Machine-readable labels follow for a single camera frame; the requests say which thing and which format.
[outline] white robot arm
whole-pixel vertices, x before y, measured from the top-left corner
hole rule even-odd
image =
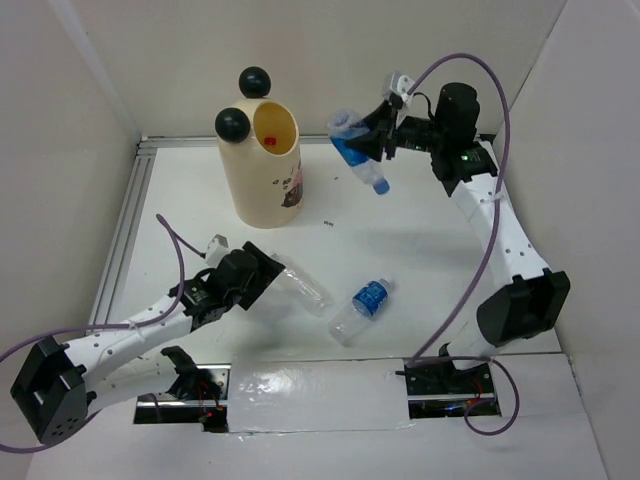
[[[569,278],[564,272],[552,272],[534,250],[504,186],[496,195],[497,162],[488,144],[476,136],[480,112],[476,91],[463,83],[447,84],[435,114],[429,111],[429,118],[419,118],[408,115],[414,83],[400,72],[390,74],[382,89],[382,104],[357,124],[358,132],[368,132],[345,140],[346,151],[340,153],[350,155],[351,163],[357,155],[378,162],[383,156],[391,159],[397,148],[430,153],[433,173],[485,249],[496,202],[500,202],[496,242],[489,259],[497,291],[478,307],[475,321],[469,321],[440,350],[442,356],[491,357],[513,341],[553,328],[569,292]],[[482,362],[452,363],[455,370],[464,371]]]
[[[109,325],[109,330],[65,344],[47,337],[33,346],[11,395],[43,445],[64,441],[87,417],[142,394],[167,392],[194,400],[204,393],[219,398],[216,379],[198,369],[181,348],[167,347],[156,355],[145,352],[219,320],[235,305],[249,309],[285,269],[250,242],[228,251],[221,239],[214,239],[206,257],[212,267],[185,281],[180,298],[180,288],[174,287],[139,314]]]

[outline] plastic water bottle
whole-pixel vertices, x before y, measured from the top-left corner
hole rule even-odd
[[[329,322],[331,336],[344,347],[351,345],[355,337],[373,325],[389,297],[391,286],[391,281],[381,278],[362,287]]]
[[[322,317],[325,309],[333,304],[329,292],[291,257],[276,252],[270,252],[269,256],[285,266],[274,283],[290,294],[306,311]]]
[[[327,122],[329,138],[334,147],[340,152],[353,173],[366,185],[371,185],[378,195],[389,191],[389,183],[384,178],[379,162],[370,159],[346,146],[345,140],[359,137],[369,132],[362,118],[353,110],[340,110]]]

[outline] purple cable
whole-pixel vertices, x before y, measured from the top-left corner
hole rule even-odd
[[[82,425],[80,425],[80,427],[78,427],[78,429],[71,434],[71,437],[73,437],[76,433],[78,433],[80,430],[82,430],[87,425],[87,423],[89,423],[91,420],[96,418],[96,415],[99,414],[99,413],[100,413],[100,411],[97,411],[93,415],[89,415],[87,417],[87,419],[84,421],[84,423]],[[10,447],[9,445],[0,444],[0,452],[16,453],[16,454],[38,453],[38,452],[42,452],[44,450],[49,450],[50,448],[53,448],[56,445],[59,445],[59,444],[58,443],[54,443],[53,445],[40,445],[40,446],[37,446],[37,447]]]
[[[155,323],[161,322],[162,320],[167,318],[176,309],[176,307],[180,303],[180,299],[182,298],[182,295],[184,293],[184,281],[185,281],[184,257],[182,256],[182,250],[180,250],[180,245],[178,245],[178,241],[179,241],[178,240],[178,235],[176,234],[176,232],[173,231],[173,229],[169,225],[169,222],[167,222],[162,215],[157,214],[156,215],[156,219],[158,220],[158,222],[160,222],[160,225],[162,225],[167,230],[167,233],[169,234],[169,237],[171,238],[171,241],[173,242],[173,247],[175,248],[176,255],[178,256],[178,267],[179,267],[179,270],[180,270],[180,283],[178,284],[178,292],[176,294],[176,298],[173,301],[173,303],[171,304],[171,306],[164,313],[158,315],[157,317],[154,317],[154,318],[152,318],[150,320],[145,320],[144,322],[137,323],[136,324],[137,327],[147,327],[149,325],[153,325]],[[104,324],[104,325],[87,325],[86,327],[56,328],[55,330],[50,330],[50,331],[45,332],[45,333],[40,333],[38,335],[34,335],[33,337],[27,338],[26,340],[23,340],[22,342],[14,345],[9,350],[7,350],[6,352],[3,352],[2,355],[0,355],[0,363],[4,362],[8,357],[10,357],[14,353],[16,353],[18,350],[26,347],[27,345],[31,345],[32,343],[35,343],[35,342],[37,342],[39,340],[42,340],[44,338],[51,337],[51,336],[54,336],[54,335],[62,335],[62,334],[66,334],[66,333],[86,333],[86,332],[93,332],[93,331],[96,331],[96,330],[128,330],[129,328],[131,328],[131,326],[128,323],[115,323],[115,324]],[[89,422],[89,420],[91,420],[94,416],[95,416],[95,414],[92,415],[91,417],[89,417],[84,425],[86,425]],[[0,443],[0,452],[6,452],[6,453],[36,453],[36,452],[41,452],[43,450],[47,450],[48,448],[51,448],[53,446],[55,446],[55,445],[41,445],[41,446],[38,446],[38,447],[17,448],[17,447],[10,447],[8,445],[4,445],[4,444]]]
[[[202,257],[202,258],[206,257],[206,255],[203,252],[198,250],[196,247],[194,247],[189,242],[187,242],[184,238],[182,238],[180,235],[178,235],[175,230],[171,230],[171,231],[176,236],[176,240],[178,240],[181,244],[183,244],[185,247],[187,247],[193,253],[195,253],[196,255],[198,255],[199,257]]]
[[[505,174],[505,171],[507,170],[507,161],[509,158],[509,146],[511,144],[511,119],[509,118],[509,104],[507,103],[507,96],[504,93],[504,88],[502,88],[502,85],[500,84],[500,80],[498,80],[498,77],[496,76],[495,72],[491,69],[491,67],[489,67],[489,65],[487,65],[484,62],[484,60],[481,60],[480,58],[476,57],[475,55],[471,55],[470,53],[452,53],[451,55],[442,57],[436,63],[431,65],[429,68],[427,68],[427,70],[425,70],[425,72],[422,75],[420,75],[420,77],[418,77],[418,80],[416,80],[416,83],[413,84],[413,86],[409,89],[407,93],[409,95],[413,94],[413,92],[415,92],[415,90],[420,86],[422,81],[425,78],[427,78],[427,76],[429,76],[431,72],[433,72],[436,68],[438,68],[443,63],[448,62],[449,60],[457,59],[457,58],[464,58],[467,60],[471,60],[472,62],[475,62],[478,65],[480,65],[482,68],[484,68],[484,70],[491,77],[491,80],[493,80],[493,83],[495,84],[496,89],[498,90],[498,95],[500,95],[500,103],[502,104],[502,112],[504,114],[504,150],[502,152],[502,159],[500,161],[500,166],[499,166],[500,168],[498,170],[498,178],[496,180],[495,193],[497,196],[497,194],[502,189],[502,183],[504,182],[504,174]],[[471,294],[473,293],[476,286],[478,285],[480,278],[484,274],[484,271],[487,269],[487,266],[489,265],[489,259],[491,258],[491,253],[493,252],[493,247],[496,244],[496,239],[498,237],[498,225],[500,224],[500,202],[496,201],[494,202],[494,205],[495,206],[494,206],[494,213],[493,213],[493,226],[491,228],[491,235],[489,237],[489,243],[487,244],[487,249],[485,250],[484,255],[482,257],[482,261],[478,266],[478,270],[476,270],[476,273],[473,275],[473,278],[471,279],[469,286],[464,291],[464,293],[460,297],[460,300],[458,300],[458,303],[456,303],[455,307],[453,307],[453,310],[451,310],[451,313],[449,313],[449,316],[446,318],[444,323],[440,326],[440,328],[438,328],[433,333],[433,335],[431,335],[429,340],[427,340],[426,343],[422,347],[420,347],[420,349],[418,349],[416,353],[413,354],[413,356],[409,360],[409,366],[413,366],[413,364],[420,358],[420,355],[426,352],[436,342],[436,340],[440,338],[440,336],[445,332],[445,330],[449,328],[449,326],[453,323],[453,321],[456,319],[456,317],[462,310],[462,307],[464,307],[464,305],[467,303],[467,300],[469,300],[469,297],[471,297]]]
[[[151,397],[153,406],[156,408],[156,419],[158,420],[158,423],[162,423],[162,414],[160,413],[160,404],[158,403],[158,397],[155,393],[149,393],[147,395]]]
[[[502,427],[498,428],[497,430],[490,430],[490,431],[480,430],[479,428],[474,427],[471,424],[471,421],[469,420],[469,415],[471,414],[473,409],[479,407],[480,405],[490,403],[492,401],[490,399],[485,399],[485,400],[480,400],[474,403],[473,405],[471,405],[469,408],[465,410],[464,421],[467,424],[467,426],[473,432],[477,433],[478,435],[483,435],[485,437],[494,437],[496,435],[500,435],[501,433],[504,433],[507,430],[509,430],[511,426],[515,423],[516,419],[518,418],[518,413],[520,413],[520,392],[518,391],[518,386],[516,385],[515,380],[513,379],[513,377],[507,370],[507,368],[498,360],[496,360],[495,358],[489,358],[489,357],[474,357],[474,356],[459,356],[459,355],[452,356],[452,357],[424,357],[424,358],[421,358],[420,362],[415,366],[423,366],[423,365],[429,365],[434,363],[445,363],[445,362],[456,361],[456,360],[479,360],[481,362],[493,363],[500,370],[504,372],[505,376],[507,377],[507,380],[509,381],[509,384],[511,385],[511,388],[513,389],[513,396],[514,396],[513,413],[511,414],[511,418],[509,418],[509,421],[507,423],[505,423]]]

